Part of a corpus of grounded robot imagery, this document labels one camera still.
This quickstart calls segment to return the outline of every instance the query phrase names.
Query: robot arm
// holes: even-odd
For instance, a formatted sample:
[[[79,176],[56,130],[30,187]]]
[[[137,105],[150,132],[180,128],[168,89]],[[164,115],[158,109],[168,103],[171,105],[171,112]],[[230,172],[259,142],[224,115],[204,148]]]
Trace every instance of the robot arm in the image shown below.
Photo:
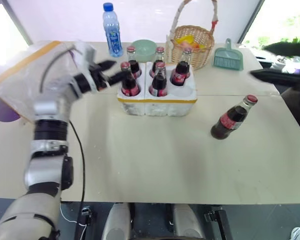
[[[125,72],[103,75],[102,71],[114,63],[104,61],[90,66],[89,72],[52,81],[34,102],[34,138],[24,175],[27,193],[16,199],[1,218],[0,240],[58,238],[61,192],[73,183],[73,160],[67,155],[71,106],[84,93],[100,91],[125,78]]]

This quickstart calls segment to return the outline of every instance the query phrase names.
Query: water bottle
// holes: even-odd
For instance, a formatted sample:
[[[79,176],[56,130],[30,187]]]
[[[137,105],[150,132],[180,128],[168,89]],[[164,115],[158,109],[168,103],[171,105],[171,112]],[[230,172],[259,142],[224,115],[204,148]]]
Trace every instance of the water bottle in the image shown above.
[[[110,2],[106,2],[103,4],[103,10],[103,27],[108,42],[109,53],[113,57],[120,57],[123,54],[123,49],[120,41],[119,22],[114,12],[114,6]]]

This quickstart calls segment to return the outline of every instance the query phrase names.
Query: styrofoam box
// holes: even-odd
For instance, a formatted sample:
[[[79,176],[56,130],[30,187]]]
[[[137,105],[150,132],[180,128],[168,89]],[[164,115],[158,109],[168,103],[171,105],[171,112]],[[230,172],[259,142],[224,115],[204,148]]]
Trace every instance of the styrofoam box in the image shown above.
[[[192,106],[197,101],[197,90],[192,67],[190,67],[190,76],[185,80],[183,86],[175,86],[170,82],[172,70],[176,65],[167,65],[166,69],[166,96],[153,96],[149,92],[153,78],[149,74],[152,62],[146,63],[145,76],[145,114],[149,116],[172,116],[181,117],[189,113]]]
[[[136,96],[126,96],[122,93],[122,84],[119,84],[117,98],[122,103],[123,110],[129,115],[145,115],[145,84],[146,84],[146,64],[139,63],[141,68],[141,75],[137,78],[137,84],[140,92]]]
[[[172,70],[176,65],[167,65],[166,68],[166,96],[153,96],[149,92],[153,78],[149,74],[152,62],[140,63],[141,76],[137,79],[140,93],[137,96],[125,96],[121,92],[121,85],[118,89],[117,98],[122,103],[124,111],[129,115],[148,116],[171,116],[181,117],[189,113],[197,101],[197,90],[192,67],[190,76],[185,80],[183,86],[175,86],[170,82]]]

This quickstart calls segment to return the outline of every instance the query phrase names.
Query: bottle cap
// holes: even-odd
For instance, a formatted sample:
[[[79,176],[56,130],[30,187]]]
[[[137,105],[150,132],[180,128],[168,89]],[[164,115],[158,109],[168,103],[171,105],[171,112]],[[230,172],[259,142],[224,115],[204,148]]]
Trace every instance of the bottle cap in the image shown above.
[[[106,2],[103,4],[103,10],[106,12],[112,12],[114,10],[114,6],[111,2]]]
[[[157,52],[157,53],[164,53],[164,52],[165,52],[165,48],[162,47],[162,46],[158,46],[158,47],[156,48],[156,52]]]
[[[251,104],[256,104],[258,102],[258,98],[255,95],[251,94],[245,96],[245,99]]]
[[[124,61],[120,64],[121,69],[128,69],[130,67],[130,63],[127,61]]]
[[[186,54],[190,54],[192,52],[192,49],[191,49],[191,47],[186,47],[183,49],[183,52]]]
[[[136,48],[135,48],[134,46],[128,46],[128,47],[126,48],[126,51],[127,51],[128,53],[133,53],[133,52],[136,51]]]
[[[161,68],[163,69],[165,67],[165,63],[163,61],[159,61],[155,64],[155,68]]]

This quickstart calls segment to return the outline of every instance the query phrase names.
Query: white shoe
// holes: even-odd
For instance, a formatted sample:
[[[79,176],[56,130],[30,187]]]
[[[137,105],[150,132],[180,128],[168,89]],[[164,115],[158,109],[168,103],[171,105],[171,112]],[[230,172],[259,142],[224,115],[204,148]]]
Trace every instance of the white shoe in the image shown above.
[[[300,240],[300,227],[295,227],[292,229],[290,240]]]

